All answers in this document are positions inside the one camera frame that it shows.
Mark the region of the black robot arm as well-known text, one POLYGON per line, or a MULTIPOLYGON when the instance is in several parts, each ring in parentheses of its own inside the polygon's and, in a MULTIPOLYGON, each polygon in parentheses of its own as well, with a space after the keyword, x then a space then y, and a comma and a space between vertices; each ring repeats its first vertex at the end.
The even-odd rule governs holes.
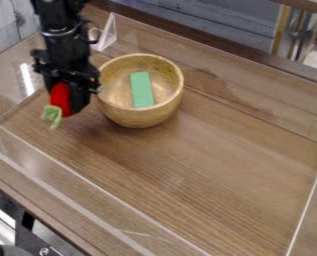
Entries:
POLYGON ((32 69, 42 75, 50 104, 62 116, 78 114, 90 104, 100 87, 100 72, 90 62, 88 24, 80 12, 87 0, 30 0, 39 18, 44 49, 32 49, 32 69))

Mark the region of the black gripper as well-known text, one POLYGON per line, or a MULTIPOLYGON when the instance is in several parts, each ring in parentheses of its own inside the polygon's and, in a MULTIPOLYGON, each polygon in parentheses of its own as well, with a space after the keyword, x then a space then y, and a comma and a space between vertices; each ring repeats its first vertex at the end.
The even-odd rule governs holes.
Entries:
POLYGON ((90 62, 90 49, 32 49, 30 55, 34 59, 32 69, 43 76, 47 92, 59 81, 66 82, 70 109, 74 114, 79 113, 100 87, 100 72, 90 62))

